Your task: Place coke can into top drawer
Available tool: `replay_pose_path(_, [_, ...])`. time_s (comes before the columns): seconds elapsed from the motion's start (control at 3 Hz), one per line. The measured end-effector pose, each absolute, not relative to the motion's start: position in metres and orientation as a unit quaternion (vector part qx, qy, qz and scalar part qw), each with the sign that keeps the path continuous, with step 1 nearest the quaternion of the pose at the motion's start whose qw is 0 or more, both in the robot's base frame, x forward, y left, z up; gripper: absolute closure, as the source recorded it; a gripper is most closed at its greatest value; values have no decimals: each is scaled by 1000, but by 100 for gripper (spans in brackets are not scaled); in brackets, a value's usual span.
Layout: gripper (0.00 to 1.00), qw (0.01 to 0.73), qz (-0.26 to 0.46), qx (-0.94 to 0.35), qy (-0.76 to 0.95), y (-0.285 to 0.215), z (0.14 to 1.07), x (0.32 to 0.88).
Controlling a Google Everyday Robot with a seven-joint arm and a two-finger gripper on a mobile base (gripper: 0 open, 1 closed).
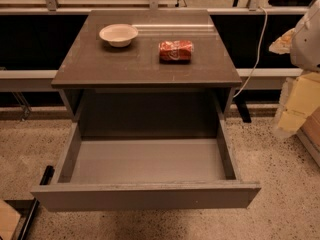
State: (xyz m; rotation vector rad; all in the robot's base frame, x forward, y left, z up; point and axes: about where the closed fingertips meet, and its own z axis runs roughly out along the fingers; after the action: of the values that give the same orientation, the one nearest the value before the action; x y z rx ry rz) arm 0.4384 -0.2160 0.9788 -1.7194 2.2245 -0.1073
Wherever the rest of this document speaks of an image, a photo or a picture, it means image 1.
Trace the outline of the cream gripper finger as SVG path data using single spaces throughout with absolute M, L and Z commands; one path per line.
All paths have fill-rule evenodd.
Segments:
M 306 73 L 283 84 L 279 107 L 274 117 L 274 134 L 289 138 L 320 107 L 320 74 Z
M 277 38 L 270 46 L 269 51 L 279 55 L 288 54 L 292 43 L 292 37 L 295 33 L 295 29 L 292 28 L 286 31 L 282 36 Z

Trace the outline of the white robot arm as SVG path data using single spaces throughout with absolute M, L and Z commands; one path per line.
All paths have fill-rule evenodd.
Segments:
M 288 138 L 320 107 L 320 1 L 313 3 L 297 25 L 274 41 L 269 50 L 290 54 L 291 63 L 303 70 L 283 84 L 275 115 L 274 134 Z

